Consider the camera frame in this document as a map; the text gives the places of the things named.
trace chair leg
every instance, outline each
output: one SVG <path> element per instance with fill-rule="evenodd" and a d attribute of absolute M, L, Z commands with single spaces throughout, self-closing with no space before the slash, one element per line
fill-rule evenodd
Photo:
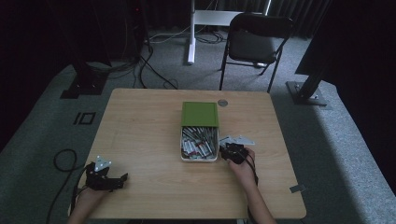
<path fill-rule="evenodd" d="M 228 41 L 225 45 L 224 49 L 224 54 L 223 54 L 223 60 L 221 62 L 221 78 L 220 78 L 220 85 L 219 85 L 219 91 L 222 89 L 222 83 L 224 79 L 224 71 L 225 71 L 225 64 L 227 63 L 227 56 L 228 56 Z"/>
<path fill-rule="evenodd" d="M 270 84 L 268 85 L 268 90 L 267 90 L 268 93 L 270 93 L 272 84 L 273 84 L 273 82 L 274 82 L 274 78 L 275 78 L 275 74 L 276 74 L 276 69 L 277 69 L 277 66 L 279 65 L 280 57 L 282 56 L 282 51 L 283 51 L 283 48 L 280 49 L 280 51 L 279 51 L 279 53 L 278 53 L 278 55 L 277 55 L 276 63 L 275 63 L 275 68 L 274 68 L 274 72 L 273 72 L 273 74 L 272 74 L 272 76 L 271 76 Z"/>
<path fill-rule="evenodd" d="M 264 74 L 264 72 L 267 70 L 267 68 L 270 66 L 270 64 L 268 63 L 267 65 L 265 65 L 264 69 L 262 69 L 262 72 L 259 74 L 259 76 L 262 76 L 262 74 Z"/>
<path fill-rule="evenodd" d="M 274 78 L 275 78 L 275 74 L 276 74 L 277 65 L 279 64 L 279 59 L 280 59 L 280 57 L 277 58 L 276 63 L 275 63 L 274 72 L 273 72 L 273 74 L 271 75 L 270 84 L 268 85 L 268 90 L 267 90 L 268 93 L 270 93 L 272 84 L 273 84 L 273 82 L 274 82 Z"/>
<path fill-rule="evenodd" d="M 224 79 L 224 71 L 225 71 L 225 64 L 224 64 L 224 66 L 222 66 L 222 69 L 221 69 L 221 78 L 220 78 L 219 91 L 221 91 L 221 89 L 222 89 L 222 82 L 223 82 L 223 79 Z"/>

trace stand base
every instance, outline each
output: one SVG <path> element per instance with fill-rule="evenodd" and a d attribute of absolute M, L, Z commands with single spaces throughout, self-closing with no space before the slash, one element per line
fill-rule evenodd
<path fill-rule="evenodd" d="M 194 64 L 195 61 L 195 38 L 190 43 L 188 64 Z"/>
<path fill-rule="evenodd" d="M 61 99 L 77 99 L 82 95 L 100 95 L 106 85 L 109 73 L 101 73 L 92 81 L 91 86 L 80 86 L 78 76 L 75 77 L 69 90 L 62 92 Z"/>
<path fill-rule="evenodd" d="M 310 98 L 303 99 L 299 97 L 298 94 L 300 88 L 304 85 L 303 82 L 288 81 L 286 82 L 286 85 L 288 86 L 293 102 L 296 105 L 319 105 L 322 108 L 323 107 L 327 107 L 328 109 L 330 108 L 328 103 L 324 100 L 319 89 L 316 89 L 314 94 L 312 94 Z"/>

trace green lid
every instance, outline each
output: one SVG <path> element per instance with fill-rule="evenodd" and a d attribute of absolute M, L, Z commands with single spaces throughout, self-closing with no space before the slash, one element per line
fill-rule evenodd
<path fill-rule="evenodd" d="M 219 127 L 218 105 L 205 102 L 183 102 L 181 126 Z"/>

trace small gray object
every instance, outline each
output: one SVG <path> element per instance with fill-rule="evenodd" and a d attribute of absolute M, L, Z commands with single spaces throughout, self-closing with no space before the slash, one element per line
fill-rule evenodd
<path fill-rule="evenodd" d="M 305 185 L 296 185 L 290 188 L 291 193 L 295 193 L 297 191 L 303 192 L 306 190 L 307 188 L 305 187 Z"/>
<path fill-rule="evenodd" d="M 224 107 L 224 106 L 228 105 L 228 102 L 226 100 L 218 100 L 218 105 Z"/>

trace black chair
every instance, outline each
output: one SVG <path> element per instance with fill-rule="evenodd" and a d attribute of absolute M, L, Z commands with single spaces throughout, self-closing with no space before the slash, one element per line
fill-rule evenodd
<path fill-rule="evenodd" d="M 222 89 L 226 63 L 244 66 L 258 66 L 257 64 L 263 63 L 265 66 L 260 75 L 270 64 L 275 63 L 267 90 L 270 92 L 283 46 L 291 35 L 292 27 L 293 21 L 288 18 L 269 17 L 254 13 L 236 15 L 230 23 L 221 64 L 219 90 Z M 228 56 L 234 61 L 244 63 L 227 62 Z"/>

